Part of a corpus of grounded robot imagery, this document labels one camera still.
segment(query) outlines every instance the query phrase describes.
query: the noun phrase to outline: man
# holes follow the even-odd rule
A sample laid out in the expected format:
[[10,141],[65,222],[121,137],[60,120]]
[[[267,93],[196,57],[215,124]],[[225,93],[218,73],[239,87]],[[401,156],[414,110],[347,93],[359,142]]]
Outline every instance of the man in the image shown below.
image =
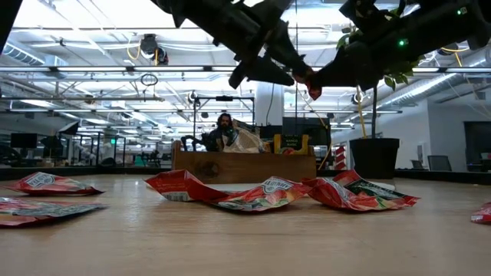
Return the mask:
[[216,121],[216,129],[209,134],[210,138],[216,141],[216,147],[213,147],[210,151],[223,151],[222,135],[227,135],[227,130],[232,130],[232,128],[232,117],[228,113],[222,113]]

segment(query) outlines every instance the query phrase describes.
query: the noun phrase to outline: white column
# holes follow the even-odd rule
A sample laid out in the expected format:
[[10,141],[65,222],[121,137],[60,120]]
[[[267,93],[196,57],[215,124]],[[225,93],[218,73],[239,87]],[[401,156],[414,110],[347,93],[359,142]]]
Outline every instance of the white column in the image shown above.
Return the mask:
[[255,92],[255,123],[257,126],[283,125],[283,93],[282,85],[258,83],[258,89]]

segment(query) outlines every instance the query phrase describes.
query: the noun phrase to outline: wooden crate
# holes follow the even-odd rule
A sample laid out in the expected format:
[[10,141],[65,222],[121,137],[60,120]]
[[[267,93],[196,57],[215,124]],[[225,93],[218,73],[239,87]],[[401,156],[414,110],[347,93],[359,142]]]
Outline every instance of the wooden crate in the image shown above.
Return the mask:
[[260,183],[271,176],[300,181],[315,178],[315,156],[284,156],[273,153],[205,153],[181,150],[175,141],[172,168],[187,169],[205,184]]

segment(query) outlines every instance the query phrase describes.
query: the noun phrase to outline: chip bag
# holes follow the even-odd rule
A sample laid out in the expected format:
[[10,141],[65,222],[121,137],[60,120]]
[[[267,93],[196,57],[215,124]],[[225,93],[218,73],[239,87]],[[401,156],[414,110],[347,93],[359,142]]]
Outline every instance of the chip bag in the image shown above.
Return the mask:
[[68,202],[39,202],[0,198],[0,226],[18,227],[50,222],[69,215],[102,209],[102,204]]
[[93,186],[84,184],[62,176],[53,176],[44,172],[33,173],[17,183],[4,186],[16,192],[24,192],[32,196],[56,196],[56,195],[95,195],[102,191]]
[[302,181],[313,189],[313,199],[336,209],[380,211],[413,206],[418,198],[382,188],[362,179],[354,170],[330,179]]
[[185,169],[161,172],[145,180],[165,199],[178,202],[218,199],[228,194],[205,186]]
[[271,177],[260,186],[242,192],[221,192],[205,186],[191,173],[180,170],[163,172],[146,180],[166,199],[203,201],[225,209],[261,212],[282,207],[301,198],[311,187],[278,177]]
[[486,203],[481,209],[470,216],[470,221],[475,223],[491,224],[491,202]]

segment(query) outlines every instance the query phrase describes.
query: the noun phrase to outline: wooden table surface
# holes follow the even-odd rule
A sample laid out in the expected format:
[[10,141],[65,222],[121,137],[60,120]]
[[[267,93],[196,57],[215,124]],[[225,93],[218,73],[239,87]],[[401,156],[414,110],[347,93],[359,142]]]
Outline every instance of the wooden table surface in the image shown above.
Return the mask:
[[491,186],[398,179],[399,191],[422,198],[413,208],[353,215],[305,198],[281,211],[237,215],[168,202],[145,177],[73,177],[107,192],[58,201],[110,208],[0,229],[0,275],[491,275],[491,225],[470,222],[491,201]]

